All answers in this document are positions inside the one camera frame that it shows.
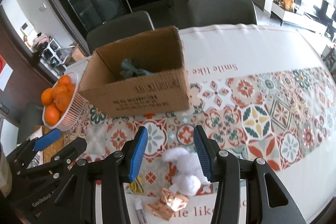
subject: fruit basket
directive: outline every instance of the fruit basket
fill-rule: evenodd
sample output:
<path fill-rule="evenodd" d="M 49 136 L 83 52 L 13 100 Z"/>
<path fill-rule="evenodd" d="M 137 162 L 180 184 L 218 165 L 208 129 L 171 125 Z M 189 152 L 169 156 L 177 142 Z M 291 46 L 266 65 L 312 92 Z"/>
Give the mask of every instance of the fruit basket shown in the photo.
<path fill-rule="evenodd" d="M 64 112 L 60 120 L 55 125 L 50 126 L 45 121 L 44 114 L 46 111 L 46 107 L 43 108 L 42 120 L 43 120 L 44 125 L 49 129 L 58 128 L 61 131 L 70 130 L 75 125 L 75 123 L 78 121 L 85 107 L 86 100 L 78 93 L 79 80 L 78 80 L 77 73 L 70 72 L 67 75 L 71 78 L 71 83 L 76 84 L 76 87 L 73 92 L 68 108 L 66 109 L 66 111 Z"/>

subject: cardboard box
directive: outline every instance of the cardboard box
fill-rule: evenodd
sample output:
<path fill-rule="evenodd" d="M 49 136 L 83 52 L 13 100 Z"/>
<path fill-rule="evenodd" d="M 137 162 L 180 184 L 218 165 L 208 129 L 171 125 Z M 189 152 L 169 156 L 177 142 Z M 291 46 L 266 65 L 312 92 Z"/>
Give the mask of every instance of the cardboard box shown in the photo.
<path fill-rule="evenodd" d="M 125 58 L 153 74 L 124 80 Z M 188 90 L 181 40 L 172 26 L 97 48 L 79 85 L 79 93 L 109 117 L 186 110 Z"/>
<path fill-rule="evenodd" d="M 81 61 L 82 59 L 85 58 L 84 53 L 82 52 L 81 48 L 78 45 L 73 50 L 71 58 L 76 62 Z"/>

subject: wooden surface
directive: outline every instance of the wooden surface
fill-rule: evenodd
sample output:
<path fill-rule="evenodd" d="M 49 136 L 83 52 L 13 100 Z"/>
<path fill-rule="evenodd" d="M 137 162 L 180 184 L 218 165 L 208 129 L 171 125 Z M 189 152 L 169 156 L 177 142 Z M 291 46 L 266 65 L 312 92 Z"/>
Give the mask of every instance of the wooden surface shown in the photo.
<path fill-rule="evenodd" d="M 34 127 L 34 132 L 37 131 L 40 126 Z M 45 135 L 50 132 L 50 129 L 46 126 L 42 126 L 42 134 Z M 63 148 L 63 137 L 61 137 L 58 141 L 54 142 L 52 145 L 43 150 L 43 163 L 50 162 L 50 159 L 53 155 L 59 152 Z"/>

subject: white plush toy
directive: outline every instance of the white plush toy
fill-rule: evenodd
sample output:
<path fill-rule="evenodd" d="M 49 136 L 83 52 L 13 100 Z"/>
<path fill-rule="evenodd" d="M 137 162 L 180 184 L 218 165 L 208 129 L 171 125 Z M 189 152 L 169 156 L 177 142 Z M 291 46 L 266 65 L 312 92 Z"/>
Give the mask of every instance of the white plush toy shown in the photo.
<path fill-rule="evenodd" d="M 210 184 L 203 175 L 196 153 L 189 153 L 182 147 L 171 148 L 162 154 L 162 160 L 176 164 L 178 174 L 172 178 L 173 185 L 169 188 L 173 193 L 178 191 L 182 195 L 194 196 L 201 185 Z"/>

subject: dining chair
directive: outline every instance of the dining chair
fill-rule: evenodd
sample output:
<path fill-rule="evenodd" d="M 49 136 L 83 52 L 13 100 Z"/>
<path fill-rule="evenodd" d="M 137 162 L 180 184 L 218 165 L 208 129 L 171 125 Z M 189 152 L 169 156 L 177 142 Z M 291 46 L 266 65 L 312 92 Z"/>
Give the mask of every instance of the dining chair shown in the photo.
<path fill-rule="evenodd" d="M 336 51 L 335 48 L 332 48 L 330 52 L 322 58 L 323 62 L 327 66 L 329 71 L 333 70 L 334 64 L 336 63 Z"/>
<path fill-rule="evenodd" d="M 90 31 L 86 36 L 86 42 L 92 54 L 100 46 L 150 30 L 154 30 L 154 25 L 149 14 L 137 11 L 110 20 Z"/>
<path fill-rule="evenodd" d="M 23 143 L 30 135 L 34 133 L 35 126 L 42 126 L 43 107 L 33 102 L 29 102 L 26 110 L 20 119 L 19 130 L 17 133 L 17 144 Z"/>
<path fill-rule="evenodd" d="M 187 7 L 191 27 L 257 24 L 257 15 L 251 0 L 189 0 Z"/>

